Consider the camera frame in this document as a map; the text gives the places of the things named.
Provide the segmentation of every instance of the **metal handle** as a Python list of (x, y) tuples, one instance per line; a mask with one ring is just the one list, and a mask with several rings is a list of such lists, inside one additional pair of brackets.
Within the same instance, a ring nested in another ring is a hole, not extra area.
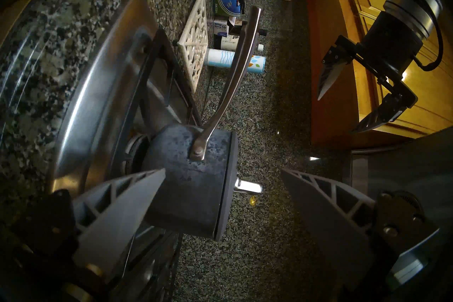
[(250, 195), (259, 195), (263, 192), (263, 187), (256, 182), (246, 182), (245, 180), (237, 178), (233, 191)]
[(231, 63), (231, 78), (225, 83), (219, 107), (216, 113), (214, 113), (211, 119), (204, 125), (201, 134), (198, 135), (193, 142), (189, 156), (189, 158), (193, 161), (204, 160), (207, 142), (209, 141), (214, 129), (217, 127), (217, 124), (219, 124), (220, 118), (230, 105), (231, 100), (239, 87), (240, 81), (247, 70), (253, 51), (258, 43), (258, 23), (260, 16), (261, 8), (253, 6), (249, 21), (245, 29), (243, 29), (240, 34), (239, 42), (237, 44), (238, 48), (236, 49), (233, 62)]

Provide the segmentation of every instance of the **paper towel roll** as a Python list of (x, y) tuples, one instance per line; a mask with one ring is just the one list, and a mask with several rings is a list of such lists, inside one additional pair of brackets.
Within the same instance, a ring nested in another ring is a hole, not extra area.
[[(233, 57), (234, 52), (232, 51), (215, 50), (211, 48), (207, 52), (205, 63), (209, 66), (218, 68), (231, 68)], [(253, 55), (247, 68), (247, 72), (263, 74), (265, 64), (266, 57)]]

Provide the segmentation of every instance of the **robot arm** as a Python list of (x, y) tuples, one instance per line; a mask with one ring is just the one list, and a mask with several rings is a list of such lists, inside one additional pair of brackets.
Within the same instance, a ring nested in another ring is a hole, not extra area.
[[(340, 35), (323, 59), (318, 100), (353, 59), (390, 91), (382, 104), (367, 115), (354, 132), (372, 130), (393, 122), (417, 102), (417, 96), (402, 82), (402, 74), (413, 60), (424, 71), (435, 69), (442, 60), (443, 40), (437, 23), (442, 9), (440, 0), (386, 0), (384, 9), (361, 42), (355, 44)], [(423, 66), (416, 54), (433, 27), (438, 36), (439, 54), (434, 62)]]

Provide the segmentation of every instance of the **screw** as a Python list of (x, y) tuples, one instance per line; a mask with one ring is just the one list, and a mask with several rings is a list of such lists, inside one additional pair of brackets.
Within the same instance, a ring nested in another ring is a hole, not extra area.
[(202, 154), (202, 153), (203, 153), (203, 147), (198, 146), (198, 147), (193, 151), (193, 153), (198, 154), (198, 155)]
[(14, 261), (17, 263), (17, 265), (19, 266), (19, 268), (21, 268), (21, 269), (23, 268), (23, 267), (22, 267), (22, 264), (21, 264), (16, 258), (14, 258)]
[(425, 221), (425, 218), (422, 215), (415, 213), (412, 217), (412, 220), (418, 223), (423, 223)]
[(153, 276), (153, 272), (151, 271), (146, 271), (144, 276), (143, 276), (143, 280), (145, 281), (145, 283), (147, 283), (151, 277)]
[(391, 226), (386, 226), (384, 228), (384, 233), (390, 237), (396, 237), (398, 236), (398, 230), (391, 227)]

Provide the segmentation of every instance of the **granite countertop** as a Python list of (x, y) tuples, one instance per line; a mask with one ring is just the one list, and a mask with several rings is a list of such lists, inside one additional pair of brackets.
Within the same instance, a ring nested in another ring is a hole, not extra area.
[[(148, 0), (170, 41), (179, 39), (194, 1)], [(44, 193), (65, 111), (120, 2), (32, 0), (0, 47), (0, 231)], [(211, 23), (211, 6), (207, 16)], [(200, 114), (209, 73), (202, 70), (195, 94)]]

